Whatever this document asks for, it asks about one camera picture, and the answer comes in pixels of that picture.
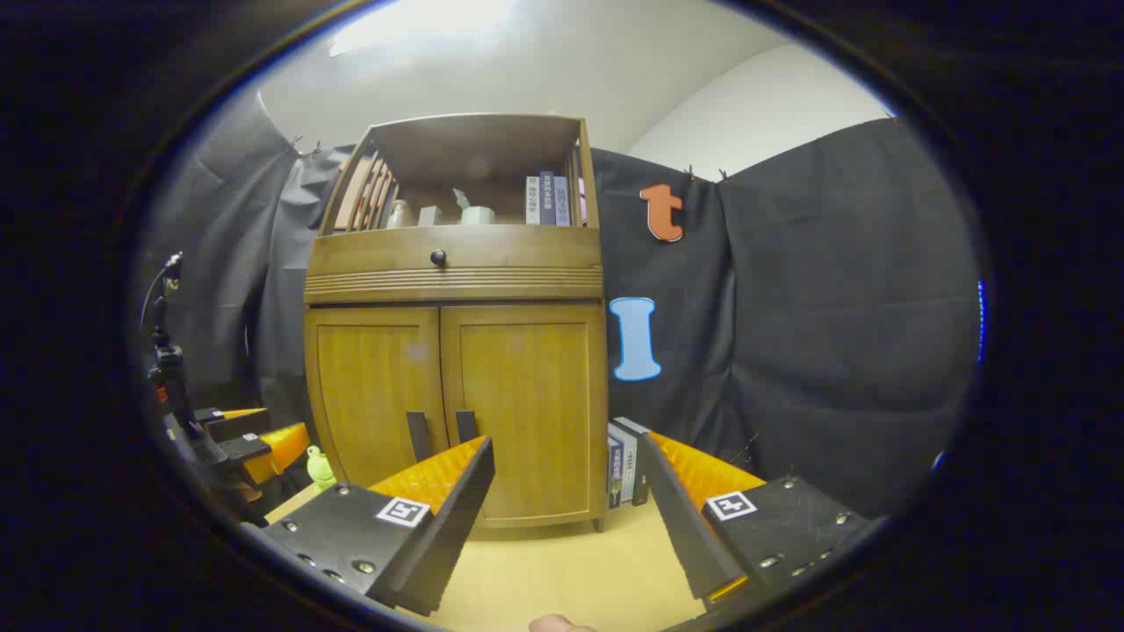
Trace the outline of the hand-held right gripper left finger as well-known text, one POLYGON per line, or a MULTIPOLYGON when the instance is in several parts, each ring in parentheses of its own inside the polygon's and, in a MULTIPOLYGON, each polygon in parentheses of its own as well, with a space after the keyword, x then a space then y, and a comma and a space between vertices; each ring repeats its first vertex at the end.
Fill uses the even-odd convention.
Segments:
POLYGON ((261 544, 350 601, 429 616, 493 479, 493 441, 478 436, 369 488, 333 485, 262 529, 261 544))

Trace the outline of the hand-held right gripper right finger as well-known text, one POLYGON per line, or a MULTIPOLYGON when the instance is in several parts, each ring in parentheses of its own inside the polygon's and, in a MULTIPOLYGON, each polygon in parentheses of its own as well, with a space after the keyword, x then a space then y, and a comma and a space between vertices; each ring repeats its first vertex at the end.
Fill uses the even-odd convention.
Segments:
POLYGON ((707 611, 763 607, 871 535, 871 520, 803 478, 765 481, 654 432, 640 445, 659 516, 707 611))

